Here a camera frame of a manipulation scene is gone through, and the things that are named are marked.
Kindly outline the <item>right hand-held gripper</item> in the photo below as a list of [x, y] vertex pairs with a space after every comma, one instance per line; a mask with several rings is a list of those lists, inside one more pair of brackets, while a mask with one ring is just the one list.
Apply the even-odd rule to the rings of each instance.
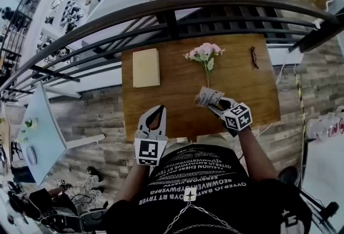
[[237, 103], [234, 99], [222, 97], [218, 105], [222, 108], [208, 105], [207, 107], [219, 117], [231, 136], [237, 136], [238, 132], [249, 126], [253, 122], [250, 108], [244, 103]]

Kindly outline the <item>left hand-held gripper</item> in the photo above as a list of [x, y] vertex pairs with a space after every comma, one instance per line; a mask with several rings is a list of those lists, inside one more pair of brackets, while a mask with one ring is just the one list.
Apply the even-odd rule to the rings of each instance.
[[137, 164], [157, 166], [166, 148], [167, 109], [164, 105], [146, 111], [139, 119], [135, 133], [135, 159]]

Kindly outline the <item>person's right forearm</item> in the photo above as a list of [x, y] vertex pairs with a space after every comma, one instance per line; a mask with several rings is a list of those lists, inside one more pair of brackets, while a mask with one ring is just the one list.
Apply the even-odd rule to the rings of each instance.
[[271, 160], [261, 148], [250, 128], [242, 129], [239, 131], [238, 136], [248, 175], [255, 181], [277, 180], [278, 175]]

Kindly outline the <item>person's left forearm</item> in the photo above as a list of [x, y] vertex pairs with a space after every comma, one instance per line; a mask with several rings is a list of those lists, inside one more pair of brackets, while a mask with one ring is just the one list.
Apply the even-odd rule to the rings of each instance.
[[146, 165], [134, 164], [123, 185], [116, 194], [115, 202], [133, 201], [140, 193], [149, 178], [150, 167]]

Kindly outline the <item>wooden table with black legs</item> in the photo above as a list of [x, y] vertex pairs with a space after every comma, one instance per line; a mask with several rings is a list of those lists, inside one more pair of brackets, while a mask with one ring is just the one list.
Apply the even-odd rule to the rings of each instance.
[[[202, 86], [207, 85], [202, 66], [184, 58], [184, 54], [209, 42], [224, 48], [214, 60], [210, 87], [226, 97], [249, 106], [253, 126], [262, 126], [280, 119], [280, 105], [270, 56], [265, 39], [260, 34], [207, 36], [151, 44], [159, 52], [160, 85], [133, 87], [133, 53], [121, 54], [123, 111], [126, 139], [133, 141], [139, 118], [157, 105], [167, 109], [166, 136], [169, 138], [215, 134], [223, 132], [220, 119], [205, 107], [194, 104]], [[250, 48], [255, 47], [259, 69], [252, 63]]]

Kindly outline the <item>person's khaki trousers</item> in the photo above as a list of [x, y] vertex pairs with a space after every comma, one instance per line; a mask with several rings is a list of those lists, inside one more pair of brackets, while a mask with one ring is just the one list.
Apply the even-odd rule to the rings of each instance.
[[185, 139], [183, 141], [170, 144], [166, 146], [164, 154], [169, 154], [183, 147], [194, 146], [194, 145], [212, 145], [212, 146], [221, 146], [225, 148], [230, 148], [229, 142], [221, 134], [214, 134], [214, 135], [198, 136], [196, 138], [196, 141], [190, 141], [188, 139]]

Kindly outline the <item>pink flower bouquet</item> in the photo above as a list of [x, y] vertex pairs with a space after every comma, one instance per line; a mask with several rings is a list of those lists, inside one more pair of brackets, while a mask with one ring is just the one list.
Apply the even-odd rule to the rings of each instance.
[[210, 87], [210, 74], [214, 68], [215, 57], [223, 55], [224, 48], [220, 48], [216, 44], [205, 42], [202, 45], [192, 49], [184, 54], [186, 60], [195, 61], [202, 65], [206, 74], [207, 87]]

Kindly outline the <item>brown eyeglasses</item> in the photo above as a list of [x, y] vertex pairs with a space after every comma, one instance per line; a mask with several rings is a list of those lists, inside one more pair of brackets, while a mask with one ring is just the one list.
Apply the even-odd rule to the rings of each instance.
[[252, 58], [252, 63], [255, 69], [259, 69], [258, 65], [257, 65], [257, 61], [256, 61], [256, 53], [255, 53], [255, 47], [252, 46], [250, 48], [250, 53], [251, 53], [251, 58]]

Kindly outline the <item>black metal railing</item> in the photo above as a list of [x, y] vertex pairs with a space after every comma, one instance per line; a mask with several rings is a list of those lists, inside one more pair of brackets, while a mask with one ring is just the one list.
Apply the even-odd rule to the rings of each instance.
[[17, 102], [38, 82], [60, 85], [117, 66], [120, 53], [160, 42], [221, 34], [262, 34], [267, 43], [309, 52], [344, 31], [336, 15], [290, 0], [152, 0], [74, 29], [36, 54], [0, 87]]

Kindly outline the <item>black standing fan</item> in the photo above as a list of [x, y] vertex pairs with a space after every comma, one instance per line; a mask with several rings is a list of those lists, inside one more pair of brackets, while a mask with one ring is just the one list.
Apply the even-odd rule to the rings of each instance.
[[296, 187], [296, 191], [305, 200], [312, 213], [312, 225], [320, 231], [320, 234], [344, 234], [344, 226], [339, 231], [336, 231], [329, 221], [330, 218], [338, 213], [340, 208], [338, 203], [330, 202], [324, 206], [302, 188], [301, 181], [296, 184], [298, 173], [295, 167], [289, 166], [283, 169], [279, 173], [278, 178], [284, 184], [294, 185]]

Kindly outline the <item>person's black printed t-shirt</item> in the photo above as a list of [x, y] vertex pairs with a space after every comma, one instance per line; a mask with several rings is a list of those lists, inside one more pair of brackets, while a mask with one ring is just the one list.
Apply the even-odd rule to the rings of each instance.
[[107, 234], [309, 234], [311, 212], [292, 187], [252, 180], [229, 148], [167, 154], [131, 202], [103, 219]]

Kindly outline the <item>pack of water bottles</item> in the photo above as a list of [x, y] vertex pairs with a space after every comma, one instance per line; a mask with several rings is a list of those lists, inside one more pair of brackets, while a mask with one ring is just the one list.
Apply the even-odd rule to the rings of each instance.
[[310, 119], [306, 125], [308, 139], [326, 140], [344, 135], [344, 112], [330, 112], [317, 119]]

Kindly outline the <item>light blue glass table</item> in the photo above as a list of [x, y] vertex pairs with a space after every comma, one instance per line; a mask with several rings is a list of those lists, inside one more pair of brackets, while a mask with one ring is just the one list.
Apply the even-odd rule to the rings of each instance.
[[[64, 95], [64, 93], [39, 82], [30, 98], [17, 137], [17, 142], [20, 143], [24, 159], [37, 185], [41, 185], [44, 182], [51, 168], [66, 150], [98, 143], [105, 139], [104, 134], [99, 134], [66, 141], [51, 111], [47, 96], [48, 92]], [[25, 121], [28, 118], [34, 117], [38, 119], [38, 126], [35, 129], [28, 129]], [[31, 165], [27, 158], [26, 149], [29, 146], [33, 146], [35, 150], [37, 156], [36, 165]]]

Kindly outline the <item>white plate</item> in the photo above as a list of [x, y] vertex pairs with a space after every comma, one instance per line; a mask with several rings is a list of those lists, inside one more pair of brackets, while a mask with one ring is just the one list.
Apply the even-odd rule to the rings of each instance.
[[36, 153], [35, 153], [33, 146], [27, 147], [26, 154], [27, 154], [27, 158], [29, 160], [29, 163], [31, 165], [36, 165], [37, 164], [37, 156], [36, 156]]

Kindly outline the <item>white table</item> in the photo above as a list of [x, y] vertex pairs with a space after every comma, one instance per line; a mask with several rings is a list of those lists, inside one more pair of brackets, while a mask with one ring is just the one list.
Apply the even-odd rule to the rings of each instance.
[[339, 232], [344, 226], [344, 136], [309, 143], [303, 190], [324, 206], [339, 205], [329, 219]]

